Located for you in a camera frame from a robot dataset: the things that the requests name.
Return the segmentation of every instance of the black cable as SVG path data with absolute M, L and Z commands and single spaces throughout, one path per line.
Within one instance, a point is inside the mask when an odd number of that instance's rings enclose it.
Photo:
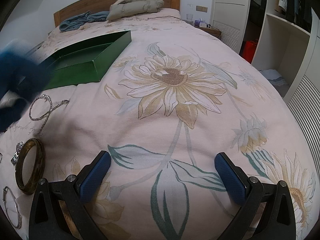
M 166 17 L 173 17 L 173 18 L 176 18 L 176 19 L 181 20 L 181 19 L 180 19 L 180 18 L 178 18 L 178 17 L 174 17 L 174 16 L 170 16 L 170 15 L 168 15 L 168 16 L 161 16 L 161 17 L 154 17 L 154 18 L 148 18 L 148 19 L 166 18 Z

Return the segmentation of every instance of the rolled pillow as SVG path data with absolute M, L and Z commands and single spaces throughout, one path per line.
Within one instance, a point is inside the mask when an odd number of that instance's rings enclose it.
M 137 1 L 126 4 L 113 4 L 107 20 L 116 20 L 139 13 L 157 12 L 164 5 L 163 0 Z

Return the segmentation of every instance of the jade bangle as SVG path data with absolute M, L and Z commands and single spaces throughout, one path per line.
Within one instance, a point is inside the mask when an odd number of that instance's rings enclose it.
M 33 171 L 29 178 L 29 181 L 26 183 L 26 185 L 24 185 L 22 180 L 22 168 L 23 168 L 24 159 L 26 158 L 29 150 L 34 146 L 36 147 L 35 164 L 33 166 Z M 45 166 L 45 151 L 42 143 L 36 138 L 29 139 L 23 145 L 19 153 L 19 158 L 16 164 L 16 171 L 15 171 L 17 185 L 23 193 L 27 195 L 31 195 L 32 193 L 34 193 L 39 179 L 42 178 L 42 175 L 44 172 L 44 166 Z

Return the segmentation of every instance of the louvered panel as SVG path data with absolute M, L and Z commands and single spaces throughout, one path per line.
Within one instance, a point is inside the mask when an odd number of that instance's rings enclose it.
M 236 50 L 240 30 L 217 21 L 213 21 L 212 26 L 221 31 L 221 41 Z
M 287 106 L 309 145 L 320 179 L 320 93 L 306 76 Z

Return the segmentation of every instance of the wooden nightstand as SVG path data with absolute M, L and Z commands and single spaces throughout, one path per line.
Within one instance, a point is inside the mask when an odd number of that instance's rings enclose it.
M 211 27 L 211 28 L 204 28 L 204 27 L 198 27 L 198 26 L 194 26 L 195 28 L 198 28 L 198 29 L 200 29 L 200 30 L 203 30 L 203 31 L 205 31 L 206 33 L 209 33 L 210 35 L 212 35 L 212 36 L 214 36 L 214 37 L 216 37 L 216 38 L 218 38 L 218 39 L 220 39 L 221 38 L 221 31 L 219 31 L 218 29 L 216 29 L 216 28 L 213 28 L 213 27 Z

